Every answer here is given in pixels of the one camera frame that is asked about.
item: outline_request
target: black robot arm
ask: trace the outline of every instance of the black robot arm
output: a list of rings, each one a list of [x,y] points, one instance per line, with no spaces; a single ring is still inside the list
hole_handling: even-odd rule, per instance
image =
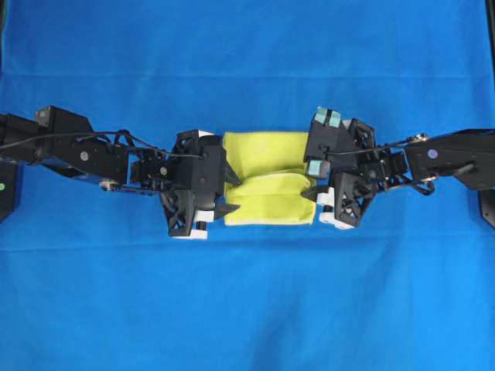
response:
[[[34,121],[0,115],[0,160],[0,221],[15,208],[24,164],[105,191],[158,194],[172,237],[207,238],[207,223],[237,208],[219,202],[224,182],[240,181],[221,138],[204,131],[180,133],[173,150],[164,151],[128,131],[96,132],[85,117],[49,106]]]
[[[478,191],[482,216],[495,227],[495,130],[464,130],[437,138],[418,134],[379,146],[372,127],[319,108],[304,161],[308,176],[329,181],[302,195],[323,206],[320,221],[337,228],[359,226],[378,193],[407,186],[431,195],[440,176],[454,176]]]

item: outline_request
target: blue fabric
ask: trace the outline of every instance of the blue fabric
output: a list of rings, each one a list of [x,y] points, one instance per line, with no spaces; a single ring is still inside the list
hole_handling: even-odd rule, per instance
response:
[[[177,132],[379,142],[492,128],[484,2],[9,2],[0,112],[53,104],[170,148]],[[379,196],[357,230],[170,240],[156,198],[26,168],[0,225],[2,370],[495,367],[495,239],[453,179]]]

